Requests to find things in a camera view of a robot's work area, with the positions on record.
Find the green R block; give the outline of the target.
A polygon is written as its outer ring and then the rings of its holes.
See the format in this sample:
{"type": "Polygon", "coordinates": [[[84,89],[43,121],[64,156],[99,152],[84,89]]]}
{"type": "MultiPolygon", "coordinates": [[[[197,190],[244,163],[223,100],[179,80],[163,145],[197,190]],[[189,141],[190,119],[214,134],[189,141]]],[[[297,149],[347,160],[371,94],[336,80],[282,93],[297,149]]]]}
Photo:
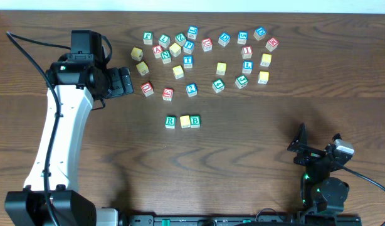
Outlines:
{"type": "Polygon", "coordinates": [[[165,127],[167,129],[174,129],[176,127],[176,117],[175,116],[167,116],[165,120],[165,127]]]}

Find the yellow O block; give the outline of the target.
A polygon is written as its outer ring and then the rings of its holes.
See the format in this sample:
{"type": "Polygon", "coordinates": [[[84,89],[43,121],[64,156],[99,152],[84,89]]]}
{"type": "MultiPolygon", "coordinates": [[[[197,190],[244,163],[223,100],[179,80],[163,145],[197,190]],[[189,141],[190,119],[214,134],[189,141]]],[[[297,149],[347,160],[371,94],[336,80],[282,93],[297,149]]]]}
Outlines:
{"type": "Polygon", "coordinates": [[[191,127],[190,116],[189,115],[181,116],[180,117],[180,124],[181,124],[182,129],[191,127]]]}
{"type": "Polygon", "coordinates": [[[225,75],[226,73],[227,64],[223,62],[218,62],[216,67],[216,74],[217,75],[225,75]]]}

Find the green B block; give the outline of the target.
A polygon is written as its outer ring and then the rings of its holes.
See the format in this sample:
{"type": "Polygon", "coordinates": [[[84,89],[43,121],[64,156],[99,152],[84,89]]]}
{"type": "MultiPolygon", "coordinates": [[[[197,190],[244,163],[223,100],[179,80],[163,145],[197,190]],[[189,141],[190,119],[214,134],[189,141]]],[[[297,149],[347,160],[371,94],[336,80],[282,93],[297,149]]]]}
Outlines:
{"type": "Polygon", "coordinates": [[[190,116],[190,127],[191,128],[200,128],[201,118],[200,116],[190,116]]]}

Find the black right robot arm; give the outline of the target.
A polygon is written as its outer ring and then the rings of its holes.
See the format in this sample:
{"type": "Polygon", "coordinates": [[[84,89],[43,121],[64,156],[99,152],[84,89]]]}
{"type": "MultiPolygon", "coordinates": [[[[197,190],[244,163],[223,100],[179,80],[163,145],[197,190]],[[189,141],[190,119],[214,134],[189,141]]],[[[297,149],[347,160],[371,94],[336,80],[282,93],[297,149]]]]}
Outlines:
{"type": "Polygon", "coordinates": [[[340,170],[353,157],[353,145],[337,133],[324,149],[313,148],[308,145],[306,127],[302,123],[287,150],[297,154],[293,159],[295,164],[305,167],[300,185],[304,206],[302,216],[342,212],[349,185],[330,174],[340,170]]]}

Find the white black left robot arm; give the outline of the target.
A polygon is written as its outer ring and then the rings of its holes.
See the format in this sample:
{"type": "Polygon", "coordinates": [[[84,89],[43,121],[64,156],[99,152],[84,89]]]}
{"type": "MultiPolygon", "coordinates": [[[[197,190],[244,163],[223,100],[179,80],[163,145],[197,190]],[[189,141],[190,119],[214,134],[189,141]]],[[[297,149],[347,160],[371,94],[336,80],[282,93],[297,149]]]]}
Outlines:
{"type": "Polygon", "coordinates": [[[48,109],[37,157],[21,191],[4,208],[15,225],[127,225],[114,208],[97,208],[78,193],[83,132],[95,100],[133,92],[127,67],[54,62],[46,71],[48,109]]]}

